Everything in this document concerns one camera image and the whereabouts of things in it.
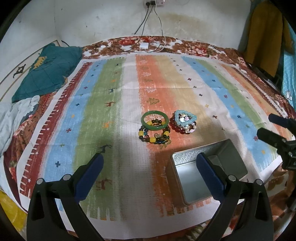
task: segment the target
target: yellow fabric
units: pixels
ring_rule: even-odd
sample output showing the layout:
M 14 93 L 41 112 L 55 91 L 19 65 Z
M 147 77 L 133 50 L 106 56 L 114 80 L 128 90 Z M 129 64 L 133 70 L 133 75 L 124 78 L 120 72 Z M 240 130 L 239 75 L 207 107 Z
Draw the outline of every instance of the yellow fabric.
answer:
M 0 191 L 0 203 L 7 217 L 20 232 L 26 224 L 27 214 L 22 211 L 4 192 Z
M 285 48 L 292 51 L 292 40 L 286 20 L 271 2 L 264 1 L 255 8 L 251 19 L 245 61 L 275 76 L 281 54 L 282 37 Z

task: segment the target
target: screw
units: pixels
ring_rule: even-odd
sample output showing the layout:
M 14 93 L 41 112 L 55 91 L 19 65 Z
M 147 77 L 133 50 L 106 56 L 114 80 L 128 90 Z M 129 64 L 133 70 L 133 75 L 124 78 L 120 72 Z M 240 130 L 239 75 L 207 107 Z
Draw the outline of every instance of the screw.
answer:
M 257 183 L 258 185 L 262 185 L 262 184 L 263 184 L 263 181 L 262 181 L 261 179 L 257 179 L 257 180 L 256 180 L 256 183 Z
M 42 178 L 39 178 L 39 179 L 37 180 L 36 183 L 37 183 L 37 184 L 41 184 L 41 183 L 43 183 L 43 179 L 42 179 Z
M 228 179 L 234 182 L 237 178 L 234 175 L 229 175 Z
M 63 180 L 68 181 L 71 178 L 70 174 L 66 174 L 63 176 Z

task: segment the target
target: open rectangular container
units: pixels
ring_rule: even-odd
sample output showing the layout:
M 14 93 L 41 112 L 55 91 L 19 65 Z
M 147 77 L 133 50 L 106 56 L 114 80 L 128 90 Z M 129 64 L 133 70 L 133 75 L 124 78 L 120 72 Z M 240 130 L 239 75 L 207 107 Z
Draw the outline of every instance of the open rectangular container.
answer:
M 178 193 L 181 195 L 184 205 L 190 205 L 211 196 L 196 167 L 196 156 L 201 152 L 204 152 L 214 165 L 220 166 L 226 175 L 234 175 L 241 180 L 248 173 L 241 156 L 230 139 L 176 152 L 172 155 L 172 171 L 177 184 L 170 185 L 169 183 L 169 186 L 172 195 Z

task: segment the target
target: yellow bead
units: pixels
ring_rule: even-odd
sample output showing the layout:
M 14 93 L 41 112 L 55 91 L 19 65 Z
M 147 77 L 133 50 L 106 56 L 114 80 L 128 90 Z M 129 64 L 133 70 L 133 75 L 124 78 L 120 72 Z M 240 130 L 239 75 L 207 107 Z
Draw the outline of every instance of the yellow bead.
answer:
M 150 142 L 151 142 L 151 143 L 156 142 L 156 138 L 155 138 L 155 137 L 150 137 Z

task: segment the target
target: teal pillow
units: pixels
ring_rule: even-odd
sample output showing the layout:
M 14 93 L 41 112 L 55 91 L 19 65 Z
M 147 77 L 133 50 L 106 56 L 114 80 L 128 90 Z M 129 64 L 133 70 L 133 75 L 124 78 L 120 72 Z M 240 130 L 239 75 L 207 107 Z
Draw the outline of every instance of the teal pillow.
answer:
M 82 58 L 80 47 L 45 46 L 12 97 L 19 100 L 52 93 L 62 87 Z

